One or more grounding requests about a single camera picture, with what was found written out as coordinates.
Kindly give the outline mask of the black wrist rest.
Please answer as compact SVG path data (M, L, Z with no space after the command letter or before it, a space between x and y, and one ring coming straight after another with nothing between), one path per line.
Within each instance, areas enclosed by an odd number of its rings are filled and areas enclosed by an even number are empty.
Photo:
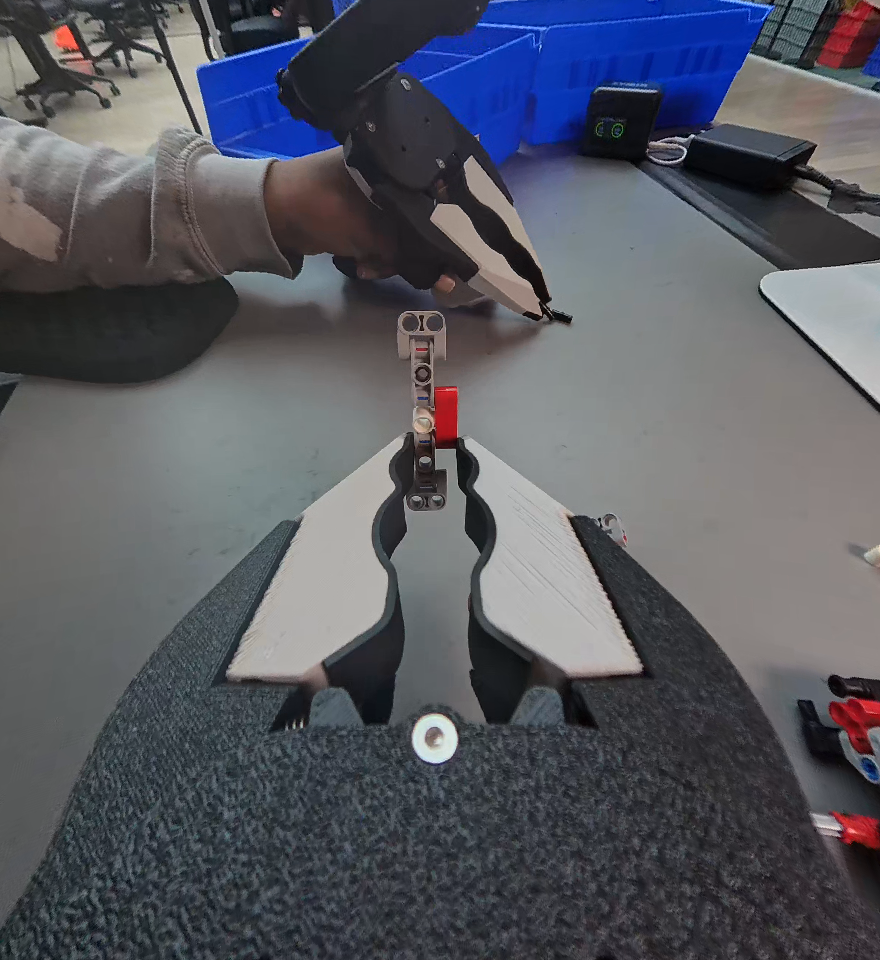
M0 374L137 385L178 374L240 307L229 280L0 294Z

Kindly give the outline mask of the grey desk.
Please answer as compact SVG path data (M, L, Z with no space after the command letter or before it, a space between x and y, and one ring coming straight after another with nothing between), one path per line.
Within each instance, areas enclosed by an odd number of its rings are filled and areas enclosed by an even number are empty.
M469 436L582 513L720 642L811 805L874 812L795 700L880 676L880 411L759 293L770 264L627 164L540 148L504 176L572 326L452 311ZM108 710L273 526L401 432L397 315L426 298L241 274L235 319L141 386L23 381L0 415L0 923Z

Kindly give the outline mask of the black office chair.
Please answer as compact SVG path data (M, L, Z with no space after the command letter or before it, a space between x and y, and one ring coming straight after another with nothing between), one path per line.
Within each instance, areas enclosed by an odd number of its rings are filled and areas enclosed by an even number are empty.
M47 36L60 28L74 27L74 11L69 2L61 1L7 1L3 5L10 15L7 29L16 41L37 79L15 90L31 114L41 114L30 120L35 126L46 126L56 113L51 99L64 96L74 99L78 93L95 97L103 110L110 110L113 98L120 90L110 79L98 73L88 75L62 64L51 52Z

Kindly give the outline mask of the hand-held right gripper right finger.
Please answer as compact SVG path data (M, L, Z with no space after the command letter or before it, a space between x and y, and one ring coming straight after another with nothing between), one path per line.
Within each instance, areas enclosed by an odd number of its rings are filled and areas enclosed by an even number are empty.
M641 676L574 515L477 440L459 439L456 453L465 530L478 552L470 610L482 636L543 677Z

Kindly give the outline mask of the person's left forearm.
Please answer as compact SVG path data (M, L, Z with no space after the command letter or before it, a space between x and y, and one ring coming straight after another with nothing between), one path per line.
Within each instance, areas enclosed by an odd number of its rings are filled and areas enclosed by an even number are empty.
M0 294L295 279L269 228L274 160L235 159L184 128L135 156L0 116Z

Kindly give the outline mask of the black power adapter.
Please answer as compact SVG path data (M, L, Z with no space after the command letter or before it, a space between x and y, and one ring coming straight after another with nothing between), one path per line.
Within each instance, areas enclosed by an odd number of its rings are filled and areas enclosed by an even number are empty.
M695 135L686 148L686 170L757 191L790 186L818 144L753 127L723 124Z

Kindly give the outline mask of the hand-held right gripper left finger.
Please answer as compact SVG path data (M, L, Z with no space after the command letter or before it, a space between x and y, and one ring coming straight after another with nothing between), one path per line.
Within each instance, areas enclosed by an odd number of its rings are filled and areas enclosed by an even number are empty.
M396 492L390 476L406 436L311 504L228 666L239 683L328 683L326 662L386 611L389 577L374 546L378 512Z

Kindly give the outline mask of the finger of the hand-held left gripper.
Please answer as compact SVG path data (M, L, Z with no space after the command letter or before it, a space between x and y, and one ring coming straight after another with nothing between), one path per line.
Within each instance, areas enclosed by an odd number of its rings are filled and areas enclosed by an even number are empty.
M497 170L490 172L478 157L469 157L463 171L470 196L495 217L494 226L484 226L481 234L492 241L493 249L506 257L516 274L529 281L540 302L550 302L539 257Z
M542 321L543 306L531 283L478 233L468 214L454 204L438 204L430 222L476 266L470 288L513 312Z

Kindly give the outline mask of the stack of red crates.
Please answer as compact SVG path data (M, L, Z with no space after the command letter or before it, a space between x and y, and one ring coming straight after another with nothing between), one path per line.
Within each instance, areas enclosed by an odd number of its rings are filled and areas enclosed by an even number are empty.
M828 69L864 67L880 41L880 2L843 2L817 65Z

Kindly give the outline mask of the blue plastic bin with tag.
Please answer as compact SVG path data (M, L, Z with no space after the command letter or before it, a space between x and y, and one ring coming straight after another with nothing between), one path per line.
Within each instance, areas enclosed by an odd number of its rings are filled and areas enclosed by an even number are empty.
M337 146L330 133L294 119L279 101L278 72L309 43L290 41L197 69L211 140L221 154L284 161ZM538 57L532 31L477 26L434 40L399 69L433 92L502 165L521 147Z

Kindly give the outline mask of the white book stand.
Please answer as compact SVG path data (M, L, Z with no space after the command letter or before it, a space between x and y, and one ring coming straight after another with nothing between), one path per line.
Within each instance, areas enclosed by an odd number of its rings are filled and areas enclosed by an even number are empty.
M880 262L775 271L758 290L880 410Z

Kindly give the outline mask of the black power bank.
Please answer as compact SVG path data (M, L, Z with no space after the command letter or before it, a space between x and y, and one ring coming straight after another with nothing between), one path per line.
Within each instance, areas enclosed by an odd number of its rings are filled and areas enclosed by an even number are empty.
M642 162L664 93L657 83L610 81L590 94L579 154L585 158Z

